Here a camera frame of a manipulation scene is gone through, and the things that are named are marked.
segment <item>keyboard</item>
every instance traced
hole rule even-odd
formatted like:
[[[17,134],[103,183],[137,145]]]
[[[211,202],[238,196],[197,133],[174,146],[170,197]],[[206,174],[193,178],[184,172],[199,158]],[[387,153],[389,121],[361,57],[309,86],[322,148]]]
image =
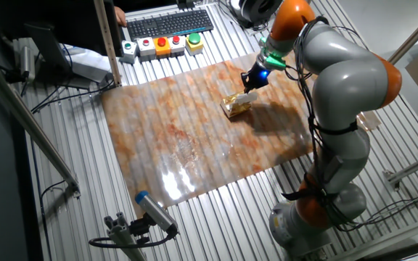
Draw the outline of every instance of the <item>keyboard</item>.
[[[144,37],[181,36],[214,29],[206,10],[168,14],[127,23],[131,40]]]

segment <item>black bracket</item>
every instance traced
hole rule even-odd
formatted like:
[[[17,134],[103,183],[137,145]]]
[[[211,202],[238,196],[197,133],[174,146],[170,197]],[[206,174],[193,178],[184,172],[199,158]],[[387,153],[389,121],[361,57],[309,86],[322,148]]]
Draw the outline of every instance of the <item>black bracket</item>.
[[[179,7],[179,9],[193,8],[193,2],[193,0],[177,0],[177,6]]]

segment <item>monitor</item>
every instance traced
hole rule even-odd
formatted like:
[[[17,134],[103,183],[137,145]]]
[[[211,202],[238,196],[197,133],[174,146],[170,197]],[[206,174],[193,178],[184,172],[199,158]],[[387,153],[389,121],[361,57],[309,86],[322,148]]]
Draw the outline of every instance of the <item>monitor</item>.
[[[122,37],[112,0],[104,0],[104,7],[115,55],[122,57]],[[70,62],[59,43],[107,55],[93,0],[0,0],[0,30],[10,40],[33,39],[44,58],[36,80],[45,83],[74,82]]]

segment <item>robotic arm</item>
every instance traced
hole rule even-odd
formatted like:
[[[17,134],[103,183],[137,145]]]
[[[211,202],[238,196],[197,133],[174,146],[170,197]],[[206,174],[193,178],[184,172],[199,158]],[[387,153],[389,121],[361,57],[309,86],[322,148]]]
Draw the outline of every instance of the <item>robotic arm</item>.
[[[366,209],[364,193],[350,183],[370,151],[369,137],[358,128],[356,116],[386,106],[401,89],[401,74],[389,62],[345,39],[325,19],[316,20],[304,0],[285,0],[268,38],[260,41],[255,64],[242,74],[245,93],[267,85],[272,70],[286,68],[282,57],[297,39],[301,52],[296,60],[318,75],[311,94],[315,115],[309,124],[311,138],[317,130],[323,149],[299,191],[285,195],[293,202],[279,203],[269,218],[272,236],[293,256],[318,249],[323,232]]]

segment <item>wrapped package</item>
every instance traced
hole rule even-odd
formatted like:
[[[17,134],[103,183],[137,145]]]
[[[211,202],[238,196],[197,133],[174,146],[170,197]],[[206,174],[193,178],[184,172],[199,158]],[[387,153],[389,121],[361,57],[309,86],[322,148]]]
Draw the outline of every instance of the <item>wrapped package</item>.
[[[240,113],[246,112],[251,108],[251,102],[258,98],[257,93],[245,94],[243,91],[237,92],[222,99],[221,106],[225,115],[230,118]]]

